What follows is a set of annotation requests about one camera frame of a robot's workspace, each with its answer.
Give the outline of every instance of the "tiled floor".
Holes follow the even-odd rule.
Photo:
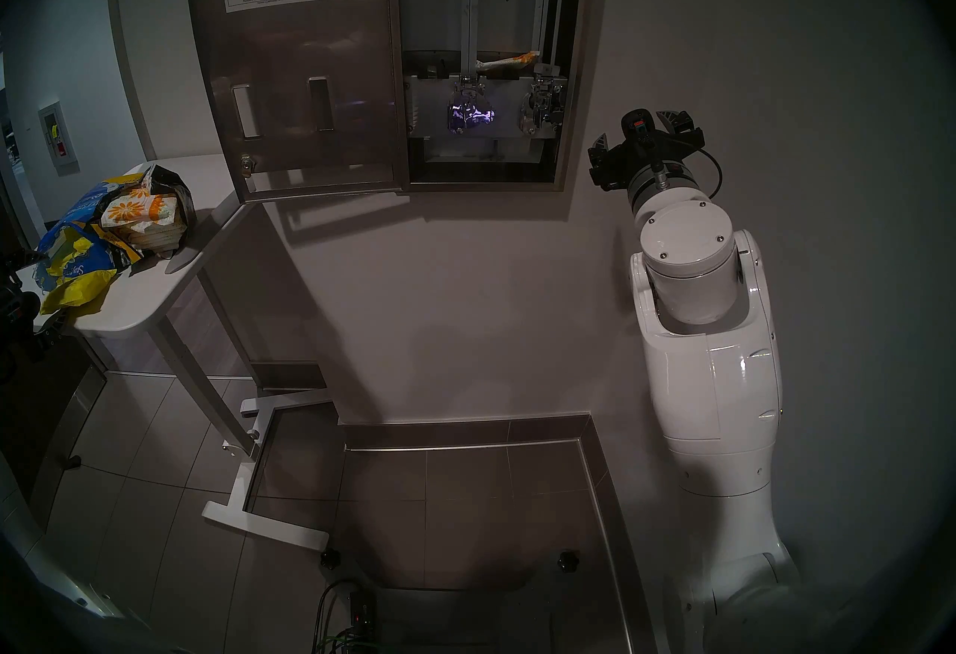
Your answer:
[[[251,381],[214,384],[237,413],[254,395]],[[308,651],[324,587],[317,555],[202,518],[235,476],[220,445],[177,381],[111,375],[77,440],[83,466],[53,504],[51,547],[195,654]],[[513,589],[577,549],[555,651],[626,651],[576,442],[345,451],[331,405],[299,408],[273,421],[253,494],[253,512],[331,531],[333,547],[386,586]]]

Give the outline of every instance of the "electrical cable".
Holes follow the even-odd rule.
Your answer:
[[[699,149],[697,151],[702,154],[705,154],[708,158],[710,158],[710,162],[712,162],[714,164],[714,168],[717,169],[717,188],[714,189],[714,193],[712,193],[710,196],[707,197],[708,199],[712,199],[714,196],[717,195],[717,191],[720,190],[721,186],[724,185],[724,170],[720,167],[720,163],[717,162],[717,158],[715,158],[709,152],[707,152],[704,149]]]
[[[322,605],[325,603],[325,598],[331,589],[338,584],[342,584],[342,582],[352,582],[352,584],[355,585],[359,584],[357,581],[355,581],[355,579],[348,579],[348,577],[344,577],[343,579],[336,579],[336,581],[326,586],[326,588],[322,591],[322,597],[318,599],[318,610],[316,611],[316,630],[314,630],[312,635],[312,654],[316,654],[316,650],[318,650],[318,629],[322,623]],[[322,643],[322,650],[325,650],[325,642]]]
[[[329,612],[325,614],[325,625],[322,627],[322,654],[325,654],[325,642],[329,638],[329,623],[332,622],[332,611],[336,608],[336,600],[338,600],[338,595],[333,597],[332,601],[329,603]]]
[[[356,639],[355,637],[347,638],[341,636],[329,636],[326,637],[326,641],[329,642],[339,642],[340,644],[348,644],[349,647],[364,647],[370,649],[399,649],[401,645],[395,644],[376,644],[375,642],[364,642]]]
[[[681,145],[687,145],[688,147],[694,147],[694,146],[691,145],[690,143],[683,142],[683,140],[676,140],[676,139],[674,139],[673,137],[670,138],[670,139],[671,139],[672,142],[678,142],[678,143],[681,143]],[[712,162],[712,163],[714,164],[714,168],[717,169],[717,188],[715,188],[714,191],[713,191],[713,193],[712,193],[710,196],[707,197],[708,199],[712,199],[714,196],[717,195],[717,191],[720,190],[721,186],[724,185],[724,170],[720,167],[720,163],[717,162],[717,158],[715,158],[713,155],[711,155],[711,154],[710,154],[709,152],[707,152],[705,149],[702,149],[701,147],[694,147],[694,149],[695,149],[696,151],[700,152],[700,154],[706,155],[708,158],[710,158],[710,162]]]
[[[352,629],[351,629],[351,628],[346,628],[346,629],[344,629],[344,630],[338,632],[338,634],[336,634],[334,637],[330,637],[330,638],[334,638],[334,639],[336,640],[336,642],[335,642],[334,644],[332,644],[332,654],[336,654],[336,651],[338,651],[338,645],[339,645],[339,644],[342,644],[342,651],[343,651],[343,652],[346,652],[346,654],[347,654],[348,649],[346,649],[345,647],[348,647],[348,645],[349,645],[349,636],[348,636],[348,635],[349,635],[350,633],[352,633]]]

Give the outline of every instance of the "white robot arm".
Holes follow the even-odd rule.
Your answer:
[[[732,596],[797,576],[770,507],[781,384],[760,251],[683,164],[703,132],[686,112],[658,117],[664,130],[629,112],[624,142],[602,136],[589,154],[596,184],[627,189],[640,232],[634,305],[690,551],[665,583],[664,615],[672,651],[701,651]]]

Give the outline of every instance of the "paper towel dispenser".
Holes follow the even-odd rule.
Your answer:
[[[560,190],[585,0],[189,0],[243,201]]]

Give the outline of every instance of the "cabinet handle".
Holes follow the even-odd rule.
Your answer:
[[[316,130],[334,130],[336,125],[332,116],[332,101],[329,99],[329,80],[325,77],[309,78],[309,94],[312,97],[312,115],[316,120]]]
[[[246,139],[261,136],[255,114],[252,113],[252,92],[249,90],[249,84],[232,86],[232,99],[236,102],[239,123],[242,125],[242,133]]]

